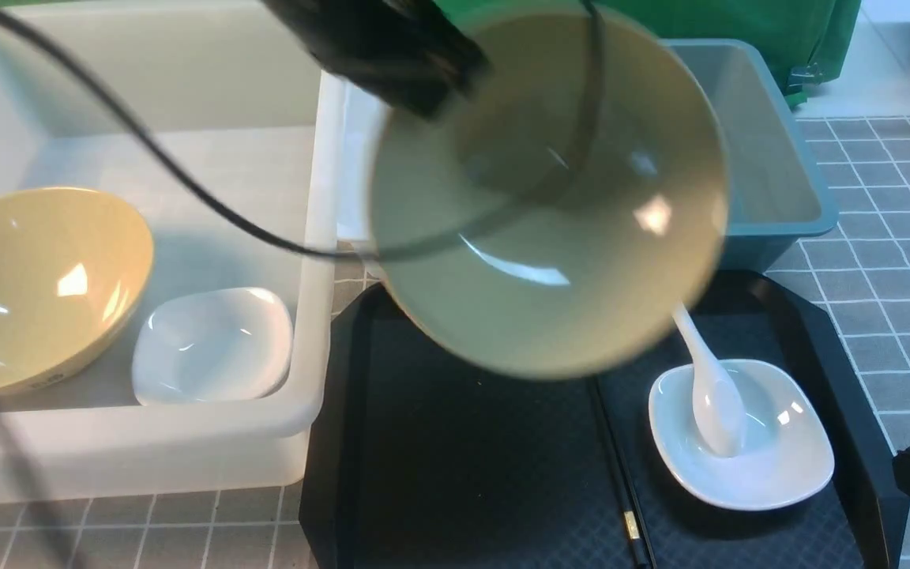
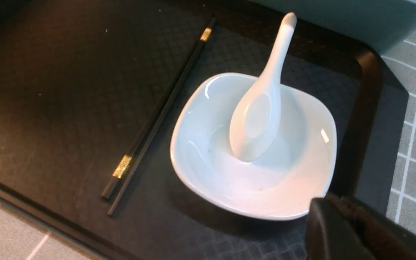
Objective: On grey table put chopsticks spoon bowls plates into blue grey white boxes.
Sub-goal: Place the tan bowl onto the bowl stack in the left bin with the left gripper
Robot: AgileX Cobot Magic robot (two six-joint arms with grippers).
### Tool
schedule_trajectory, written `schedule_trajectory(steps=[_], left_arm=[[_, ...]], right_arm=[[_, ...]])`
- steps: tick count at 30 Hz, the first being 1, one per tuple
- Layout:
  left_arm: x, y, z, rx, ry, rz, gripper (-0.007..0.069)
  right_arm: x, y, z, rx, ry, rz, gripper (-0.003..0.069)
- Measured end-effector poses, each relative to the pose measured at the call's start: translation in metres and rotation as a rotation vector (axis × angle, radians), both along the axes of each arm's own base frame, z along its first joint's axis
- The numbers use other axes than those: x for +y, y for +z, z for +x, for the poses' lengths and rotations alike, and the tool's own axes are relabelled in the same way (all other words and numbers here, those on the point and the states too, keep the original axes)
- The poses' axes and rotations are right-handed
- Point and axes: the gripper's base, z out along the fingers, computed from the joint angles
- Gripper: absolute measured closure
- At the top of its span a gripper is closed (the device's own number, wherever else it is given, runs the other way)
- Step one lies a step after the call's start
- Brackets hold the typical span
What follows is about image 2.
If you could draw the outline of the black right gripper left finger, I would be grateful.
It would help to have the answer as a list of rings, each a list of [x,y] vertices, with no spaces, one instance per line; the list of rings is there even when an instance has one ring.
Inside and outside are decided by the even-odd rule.
[[[327,199],[310,203],[305,249],[308,260],[374,260],[338,209]]]

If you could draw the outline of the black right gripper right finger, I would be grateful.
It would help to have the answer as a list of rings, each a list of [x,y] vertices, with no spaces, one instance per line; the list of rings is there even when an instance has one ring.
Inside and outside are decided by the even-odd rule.
[[[335,194],[327,194],[325,199],[375,260],[416,260],[416,235],[411,231],[356,199]]]

